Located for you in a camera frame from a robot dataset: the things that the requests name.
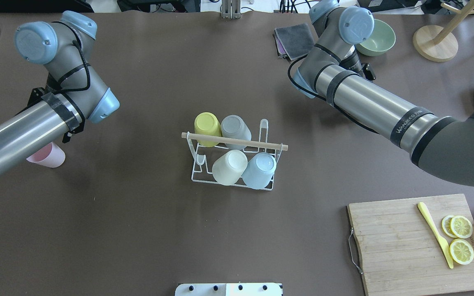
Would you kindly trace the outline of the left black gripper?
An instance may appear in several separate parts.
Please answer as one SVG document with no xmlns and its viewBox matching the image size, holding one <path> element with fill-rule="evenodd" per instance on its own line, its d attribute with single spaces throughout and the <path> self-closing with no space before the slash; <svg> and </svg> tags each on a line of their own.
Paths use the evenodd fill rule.
<svg viewBox="0 0 474 296">
<path fill-rule="evenodd" d="M 68 130 L 64 134 L 62 142 L 68 143 L 71 140 L 72 135 L 80 133 L 84 130 L 85 116 L 76 105 L 76 103 L 65 93 L 61 94 L 75 109 L 72 112 L 64 105 L 64 103 L 52 92 L 46 92 L 44 88 L 34 88 L 30 94 L 28 100 L 28 108 L 39 103 L 41 100 L 45 101 L 53 111 L 58 114 L 60 119 L 67 125 Z"/>
</svg>

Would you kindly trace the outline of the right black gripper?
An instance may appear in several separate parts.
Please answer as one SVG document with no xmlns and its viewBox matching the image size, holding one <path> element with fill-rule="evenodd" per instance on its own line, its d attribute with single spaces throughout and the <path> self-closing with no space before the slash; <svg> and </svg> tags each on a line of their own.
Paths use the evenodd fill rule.
<svg viewBox="0 0 474 296">
<path fill-rule="evenodd" d="M 369 81 L 376 79 L 374 69 L 368 62 L 361 63 L 356 48 L 352 45 L 344 59 L 341 60 L 340 66 L 344 69 L 353 71 Z"/>
</svg>

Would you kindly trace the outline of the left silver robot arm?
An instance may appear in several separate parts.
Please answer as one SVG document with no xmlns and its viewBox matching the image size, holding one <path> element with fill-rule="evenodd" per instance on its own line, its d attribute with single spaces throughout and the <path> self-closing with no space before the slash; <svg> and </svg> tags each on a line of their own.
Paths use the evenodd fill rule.
<svg viewBox="0 0 474 296">
<path fill-rule="evenodd" d="M 0 175 L 56 137 L 68 142 L 85 123 L 99 123 L 120 103 L 88 59 L 97 24 L 78 12 L 64 11 L 57 22 L 19 26 L 14 43 L 28 62 L 45 66 L 45 88 L 37 88 L 28 106 L 0 125 Z"/>
</svg>

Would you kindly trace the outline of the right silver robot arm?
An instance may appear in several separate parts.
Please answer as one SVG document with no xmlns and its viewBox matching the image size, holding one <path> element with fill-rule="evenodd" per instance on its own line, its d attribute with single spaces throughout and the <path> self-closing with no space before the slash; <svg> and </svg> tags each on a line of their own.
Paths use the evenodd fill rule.
<svg viewBox="0 0 474 296">
<path fill-rule="evenodd" d="M 350 120 L 388 138 L 421 170 L 474 187 L 474 112 L 465 121 L 435 116 L 342 67 L 354 45 L 374 30 L 369 10 L 322 0 L 310 8 L 309 17 L 319 39 L 289 76 L 291 83 L 309 98 L 323 99 Z"/>
</svg>

